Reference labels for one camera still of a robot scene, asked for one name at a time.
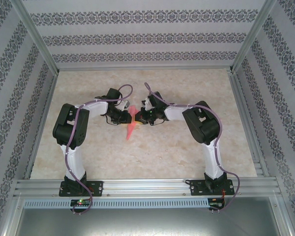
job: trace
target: red object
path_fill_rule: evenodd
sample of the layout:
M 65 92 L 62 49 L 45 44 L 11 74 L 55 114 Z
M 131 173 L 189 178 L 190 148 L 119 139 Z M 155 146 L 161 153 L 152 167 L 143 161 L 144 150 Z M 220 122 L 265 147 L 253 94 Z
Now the red object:
M 223 199 L 223 203 L 225 203 L 225 193 L 226 193 L 226 191 L 224 190 L 224 189 L 222 189 L 222 199 Z
M 130 136 L 131 136 L 131 134 L 132 134 L 132 132 L 133 132 L 133 130 L 134 130 L 134 127 L 136 126 L 136 122 L 135 122 L 135 115 L 139 112 L 137 109 L 136 109 L 136 106 L 135 105 L 132 105 L 132 106 L 130 106 L 129 107 L 129 109 L 128 109 L 128 111 L 129 111 L 129 114 L 131 115 L 131 117 L 132 117 L 132 121 L 131 121 L 131 123 L 130 124 L 128 124 L 128 130 L 127 130 L 127 140 L 129 140 L 130 139 Z

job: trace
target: vent slot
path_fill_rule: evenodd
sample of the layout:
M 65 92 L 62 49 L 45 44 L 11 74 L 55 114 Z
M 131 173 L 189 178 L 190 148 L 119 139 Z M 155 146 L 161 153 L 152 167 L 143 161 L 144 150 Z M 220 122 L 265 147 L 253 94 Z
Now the vent slot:
M 70 199 L 27 199 L 24 208 L 63 209 L 70 208 Z M 207 198 L 190 199 L 94 199 L 94 209 L 126 208 L 198 208 L 209 207 Z

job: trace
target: black mounting plate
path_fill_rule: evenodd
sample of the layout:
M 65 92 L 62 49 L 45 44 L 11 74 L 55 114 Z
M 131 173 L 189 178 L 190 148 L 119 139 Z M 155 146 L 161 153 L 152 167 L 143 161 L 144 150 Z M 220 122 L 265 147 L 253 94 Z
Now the black mounting plate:
M 103 192 L 103 181 L 87 181 L 87 187 L 91 190 L 93 197 L 101 197 Z M 84 197 L 89 193 L 85 191 L 84 194 L 70 193 L 67 189 L 65 181 L 61 182 L 59 196 L 60 197 Z
M 222 195 L 223 189 L 225 190 L 225 195 L 234 195 L 235 193 L 233 182 L 230 179 L 214 189 L 213 192 L 206 187 L 206 181 L 204 179 L 186 180 L 186 183 L 190 185 L 191 196 Z

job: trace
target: pink object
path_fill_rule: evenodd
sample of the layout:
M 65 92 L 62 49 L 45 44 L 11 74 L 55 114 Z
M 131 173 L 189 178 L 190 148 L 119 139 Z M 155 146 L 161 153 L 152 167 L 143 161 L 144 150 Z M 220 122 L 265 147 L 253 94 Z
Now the pink object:
M 135 115 L 139 112 L 137 109 L 136 109 L 136 106 L 135 105 L 132 105 L 132 106 L 130 106 L 129 107 L 129 109 L 128 109 L 128 111 L 129 111 L 129 114 L 131 115 L 131 117 L 132 117 L 132 121 L 131 121 L 131 123 L 130 124 L 128 124 L 128 131 L 127 131 L 127 140 L 129 140 L 129 138 L 130 138 L 130 136 L 131 136 L 131 134 L 132 134 L 132 131 L 134 130 L 134 127 L 136 126 L 136 122 L 135 122 L 135 120 L 134 120 L 134 118 L 135 118 Z

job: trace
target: robotic arm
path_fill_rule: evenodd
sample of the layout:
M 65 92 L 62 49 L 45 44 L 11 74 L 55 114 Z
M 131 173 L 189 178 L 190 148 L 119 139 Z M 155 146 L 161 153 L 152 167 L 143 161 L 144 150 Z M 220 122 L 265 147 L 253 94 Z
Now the robotic arm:
M 159 92 L 156 92 L 155 94 L 162 99 Z M 119 103 L 115 101 L 104 101 L 105 99 L 119 99 L 120 97 L 122 97 L 122 94 L 118 90 L 111 88 L 107 95 L 96 97 L 95 100 L 97 100 L 97 102 L 85 105 L 79 112 L 78 120 L 74 119 L 79 106 L 64 104 L 60 111 L 53 129 L 53 137 L 56 138 L 57 143 L 61 146 L 61 149 L 65 154 L 66 146 L 69 143 L 73 130 L 72 122 L 77 123 L 73 140 L 67 153 L 67 161 L 72 174 L 85 186 L 88 184 L 88 181 L 81 159 L 82 155 L 80 146 L 86 137 L 88 119 L 89 117 L 93 118 L 101 115 L 106 116 L 106 118 L 110 117 L 111 122 L 115 125 L 131 123 L 131 115 L 128 111 L 124 110 L 129 106 L 128 101 L 123 100 Z M 220 169 L 215 158 L 214 151 L 216 149 L 217 160 L 221 164 L 219 143 L 214 146 L 214 142 L 219 135 L 220 126 L 216 117 L 211 112 L 206 109 L 192 106 L 179 107 L 175 106 L 175 104 L 168 105 L 152 94 L 150 94 L 145 101 L 142 101 L 142 104 L 143 107 L 135 115 L 135 121 L 142 124 L 149 123 L 150 125 L 157 125 L 154 124 L 157 119 L 161 119 L 163 122 L 170 120 L 184 120 L 186 121 L 193 138 L 204 147 L 206 163 L 205 186 L 199 186 L 200 180 L 194 180 L 196 181 L 194 183 L 195 186 L 199 186 L 198 192 L 201 193 L 199 195 L 203 195 L 203 193 L 207 193 L 207 195 L 220 194 L 222 190 L 224 191 L 225 184 L 228 184 L 228 188 L 232 186 L 231 180 L 227 180 L 226 173 Z M 197 105 L 209 108 L 208 104 L 204 101 L 200 101 Z M 75 181 L 72 174 L 69 170 L 66 171 L 64 181 L 61 183 L 60 196 L 84 196 L 86 194 L 85 189 Z
M 85 105 L 84 108 L 80 110 L 77 121 L 75 121 L 75 116 L 79 105 L 64 104 L 61 108 L 53 129 L 53 137 L 56 138 L 57 143 L 61 146 L 62 152 L 65 155 L 66 146 L 73 130 L 72 123 L 77 122 L 76 131 L 69 146 L 67 161 L 72 174 L 84 185 L 87 184 L 87 175 L 82 162 L 81 144 L 86 137 L 88 120 L 96 116 L 106 116 L 106 118 L 111 118 L 111 122 L 114 125 L 131 123 L 131 115 L 128 111 L 124 110 L 128 108 L 130 104 L 129 101 L 101 101 L 104 99 L 118 99 L 120 97 L 122 97 L 122 94 L 118 90 L 111 88 L 107 95 L 96 97 L 95 100 L 97 100 L 97 102 Z M 68 169 L 66 170 L 63 184 L 65 188 L 64 192 L 83 195 L 85 189 L 75 181 L 72 174 Z
M 162 119 L 163 122 L 170 120 L 186 121 L 193 138 L 203 146 L 206 163 L 205 183 L 211 192 L 219 188 L 227 180 L 226 173 L 219 168 L 215 159 L 214 142 L 219 134 L 220 127 L 212 113 L 198 107 L 176 107 L 175 104 L 167 105 L 152 94 L 142 101 L 142 105 L 143 107 L 135 117 L 135 121 L 142 124 L 149 123 L 154 126 L 154 122 L 157 119 Z M 200 101 L 197 105 L 210 108 L 204 101 Z M 216 148 L 218 161 L 221 164 L 219 142 Z

